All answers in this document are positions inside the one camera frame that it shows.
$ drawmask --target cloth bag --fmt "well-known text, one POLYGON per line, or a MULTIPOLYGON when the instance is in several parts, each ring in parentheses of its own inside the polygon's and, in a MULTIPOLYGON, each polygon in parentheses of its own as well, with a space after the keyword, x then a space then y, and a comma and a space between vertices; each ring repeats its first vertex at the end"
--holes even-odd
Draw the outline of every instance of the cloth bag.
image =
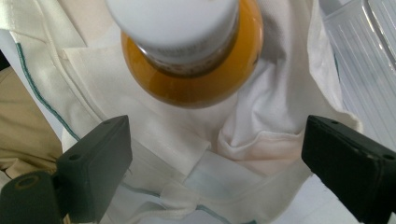
POLYGON ((134 160, 107 222, 164 223, 152 217, 202 210, 223 223, 268 223, 311 175, 300 158, 308 115, 361 132, 342 108, 318 0, 258 3, 265 40, 251 78, 224 102, 190 110, 136 84, 104 1, 0 0, 0 28, 64 125, 65 150, 102 120, 129 115, 134 160))

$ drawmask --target brown cloth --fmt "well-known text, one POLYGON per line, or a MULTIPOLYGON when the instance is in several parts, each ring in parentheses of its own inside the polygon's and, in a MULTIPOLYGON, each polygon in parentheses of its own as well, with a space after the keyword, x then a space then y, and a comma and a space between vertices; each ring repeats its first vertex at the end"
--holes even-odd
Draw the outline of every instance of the brown cloth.
POLYGON ((10 178, 52 173, 61 154, 60 140, 14 70, 0 71, 0 170, 10 178))

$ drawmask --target bottle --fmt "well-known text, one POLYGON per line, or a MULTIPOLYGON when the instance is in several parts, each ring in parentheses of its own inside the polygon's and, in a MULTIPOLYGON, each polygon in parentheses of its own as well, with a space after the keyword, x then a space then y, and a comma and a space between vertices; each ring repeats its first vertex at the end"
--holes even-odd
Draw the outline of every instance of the bottle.
POLYGON ((218 103, 248 79, 262 50, 256 0, 107 1, 125 61, 156 99, 187 108, 218 103))

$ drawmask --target bottle body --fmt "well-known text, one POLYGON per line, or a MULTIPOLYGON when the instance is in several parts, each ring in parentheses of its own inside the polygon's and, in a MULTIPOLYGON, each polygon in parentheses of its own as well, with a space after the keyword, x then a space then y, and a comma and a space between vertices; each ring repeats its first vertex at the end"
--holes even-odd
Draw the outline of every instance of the bottle body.
POLYGON ((124 32, 125 61, 138 84, 170 105, 198 108, 213 105, 238 90, 261 54, 262 16, 255 0, 239 0, 238 27, 227 53, 213 68, 196 76, 174 76, 153 64, 124 32))

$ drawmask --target bottle lid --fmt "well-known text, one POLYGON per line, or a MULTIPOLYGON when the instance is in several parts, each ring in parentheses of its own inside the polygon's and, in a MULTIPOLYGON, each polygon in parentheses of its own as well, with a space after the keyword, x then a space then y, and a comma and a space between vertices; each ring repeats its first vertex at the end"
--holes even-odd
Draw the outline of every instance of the bottle lid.
POLYGON ((221 57, 237 29, 238 0, 107 0, 113 18, 156 65, 199 72, 221 57))

